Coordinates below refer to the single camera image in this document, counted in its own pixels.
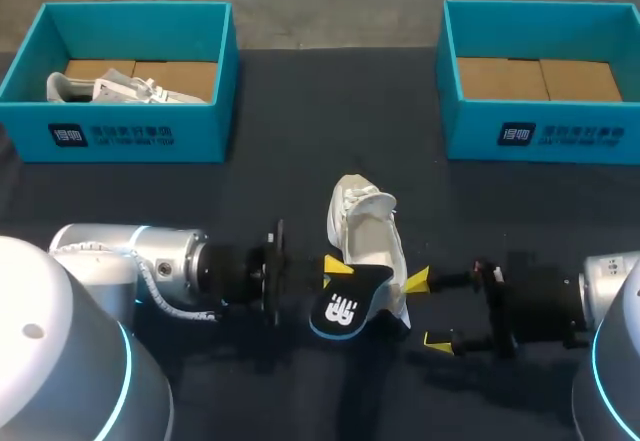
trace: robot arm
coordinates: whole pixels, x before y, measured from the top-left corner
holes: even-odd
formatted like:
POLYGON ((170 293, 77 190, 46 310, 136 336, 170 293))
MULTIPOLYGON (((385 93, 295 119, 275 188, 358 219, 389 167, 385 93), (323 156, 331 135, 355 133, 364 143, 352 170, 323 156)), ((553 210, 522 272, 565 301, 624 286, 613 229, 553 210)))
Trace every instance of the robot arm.
POLYGON ((219 320, 229 305, 260 301, 267 323, 277 323, 284 268, 281 220, 248 254, 215 245, 200 230, 113 224, 65 226, 49 252, 127 325, 136 300, 152 301, 175 318, 209 322, 219 320))
POLYGON ((168 441, 171 388, 130 332, 39 248, 0 237, 0 266, 0 439, 168 441))
POLYGON ((584 311, 595 337, 573 385, 583 441, 640 441, 640 253, 588 258, 584 311))

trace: open box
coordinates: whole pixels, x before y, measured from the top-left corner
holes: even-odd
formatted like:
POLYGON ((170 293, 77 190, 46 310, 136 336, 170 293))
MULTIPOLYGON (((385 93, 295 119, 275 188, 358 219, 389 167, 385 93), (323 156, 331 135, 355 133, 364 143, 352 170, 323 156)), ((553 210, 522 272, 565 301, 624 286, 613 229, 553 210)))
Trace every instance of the open box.
POLYGON ((445 1, 436 75, 450 159, 640 164, 632 4, 445 1))
POLYGON ((228 3, 45 4, 0 87, 0 122, 25 162, 219 163, 237 66, 228 3), (129 60, 161 75, 172 62, 191 81, 216 63, 204 69, 215 79, 200 86, 207 104, 48 103, 47 77, 70 60, 129 60))

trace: printed logo on box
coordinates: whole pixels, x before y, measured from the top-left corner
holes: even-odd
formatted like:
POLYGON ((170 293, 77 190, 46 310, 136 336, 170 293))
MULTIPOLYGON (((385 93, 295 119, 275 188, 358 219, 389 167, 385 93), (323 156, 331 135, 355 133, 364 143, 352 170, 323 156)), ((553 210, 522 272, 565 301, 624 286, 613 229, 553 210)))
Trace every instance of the printed logo on box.
POLYGON ((90 126, 91 138, 98 146, 165 146, 176 140, 169 126, 90 126))
POLYGON ((615 148, 623 138, 624 128, 621 126, 548 125, 543 128, 538 144, 615 148))
POLYGON ((56 146, 61 148, 86 148, 89 144, 79 124, 53 123, 49 125, 56 146))
POLYGON ((535 123, 504 123, 498 146, 529 146, 535 130, 535 123))

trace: new balance logo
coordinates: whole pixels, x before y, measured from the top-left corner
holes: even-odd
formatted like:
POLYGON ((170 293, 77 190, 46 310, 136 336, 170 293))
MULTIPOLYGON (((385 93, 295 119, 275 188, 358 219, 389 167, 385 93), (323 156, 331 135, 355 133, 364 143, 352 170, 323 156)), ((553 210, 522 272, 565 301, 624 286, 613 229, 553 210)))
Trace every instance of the new balance logo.
POLYGON ((347 298, 333 294, 331 303, 327 306, 324 316, 332 323, 338 323, 341 326, 349 326, 353 321, 353 313, 358 307, 358 303, 349 301, 347 298))

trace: cardboard insert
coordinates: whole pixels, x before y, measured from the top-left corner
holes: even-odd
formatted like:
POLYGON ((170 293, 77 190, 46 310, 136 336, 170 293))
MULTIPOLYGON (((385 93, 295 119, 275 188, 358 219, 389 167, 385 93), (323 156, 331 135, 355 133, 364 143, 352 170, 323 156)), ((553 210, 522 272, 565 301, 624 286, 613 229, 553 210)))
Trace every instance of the cardboard insert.
POLYGON ((464 97, 523 101, 621 102, 608 63, 457 58, 464 97))

